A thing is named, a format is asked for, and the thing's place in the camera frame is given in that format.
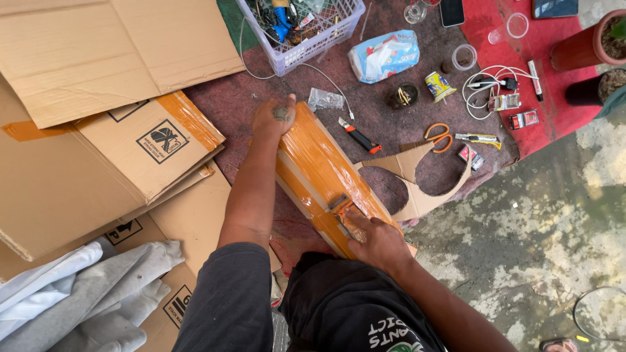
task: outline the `plastic basket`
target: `plastic basket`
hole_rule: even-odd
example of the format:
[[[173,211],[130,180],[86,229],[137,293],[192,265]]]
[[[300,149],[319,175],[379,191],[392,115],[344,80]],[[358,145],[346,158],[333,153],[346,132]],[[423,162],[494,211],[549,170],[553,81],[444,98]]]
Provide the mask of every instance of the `plastic basket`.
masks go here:
[[[298,22],[302,21],[309,13],[313,13],[315,16],[313,21],[302,28],[309,33],[315,33],[315,35],[303,40],[297,46],[277,44],[273,48],[270,44],[271,39],[268,39],[263,32],[263,30],[266,31],[270,28],[270,25],[262,24],[259,21],[256,7],[253,10],[246,0],[236,1],[261,43],[261,47],[263,47],[277,76],[286,75],[299,63],[303,63],[331,46],[349,39],[357,22],[359,22],[359,18],[365,12],[365,5],[361,0],[325,0],[319,14],[306,5],[306,0],[302,2],[294,0],[293,5],[297,8],[299,15]],[[295,35],[298,34],[288,34],[287,39]]]

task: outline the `green logo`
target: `green logo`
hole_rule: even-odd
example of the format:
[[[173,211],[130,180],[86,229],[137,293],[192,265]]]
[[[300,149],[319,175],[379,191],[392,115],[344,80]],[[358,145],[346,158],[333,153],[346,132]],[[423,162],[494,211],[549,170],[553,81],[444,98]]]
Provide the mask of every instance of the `green logo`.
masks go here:
[[[422,344],[419,342],[410,345],[406,342],[400,342],[393,345],[387,352],[423,352]]]

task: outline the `man's left hand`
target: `man's left hand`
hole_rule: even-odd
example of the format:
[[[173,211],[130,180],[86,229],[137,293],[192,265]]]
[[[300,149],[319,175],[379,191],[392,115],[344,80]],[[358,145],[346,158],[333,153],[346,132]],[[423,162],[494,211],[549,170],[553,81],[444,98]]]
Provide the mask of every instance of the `man's left hand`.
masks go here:
[[[295,94],[287,97],[287,106],[283,106],[275,98],[264,101],[252,115],[252,135],[267,137],[281,136],[289,131],[295,120]]]

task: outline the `red carpet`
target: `red carpet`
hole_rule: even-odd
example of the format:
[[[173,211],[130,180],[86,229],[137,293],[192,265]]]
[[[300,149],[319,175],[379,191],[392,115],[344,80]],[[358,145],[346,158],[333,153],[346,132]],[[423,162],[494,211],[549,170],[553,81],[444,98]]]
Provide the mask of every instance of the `red carpet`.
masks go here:
[[[514,113],[538,109],[539,124],[511,131],[520,150],[520,158],[586,125],[600,111],[599,106],[572,107],[565,102],[568,85],[597,76],[594,67],[560,73],[550,64],[550,51],[558,41],[581,30],[578,17],[533,19],[531,1],[464,0],[465,23],[461,25],[467,40],[478,51],[481,68],[493,65],[515,66],[528,72],[527,62],[535,60],[544,100],[538,102],[530,79],[521,78],[522,108],[501,112],[505,125]],[[513,13],[523,13],[530,20],[527,34],[496,45],[489,43],[490,31],[506,23]]]

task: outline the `stained concrete floor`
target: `stained concrete floor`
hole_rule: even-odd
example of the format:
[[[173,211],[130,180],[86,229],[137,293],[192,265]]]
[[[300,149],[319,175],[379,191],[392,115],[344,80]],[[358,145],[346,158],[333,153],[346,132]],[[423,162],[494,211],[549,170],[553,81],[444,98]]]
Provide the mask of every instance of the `stained concrete floor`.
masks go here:
[[[583,28],[626,1],[580,0]],[[609,67],[602,65],[598,72]],[[501,170],[466,200],[406,231],[417,260],[522,352],[581,333],[572,307],[599,286],[626,290],[626,111]],[[626,298],[594,294],[584,328],[626,338]],[[625,343],[579,341],[582,351]]]

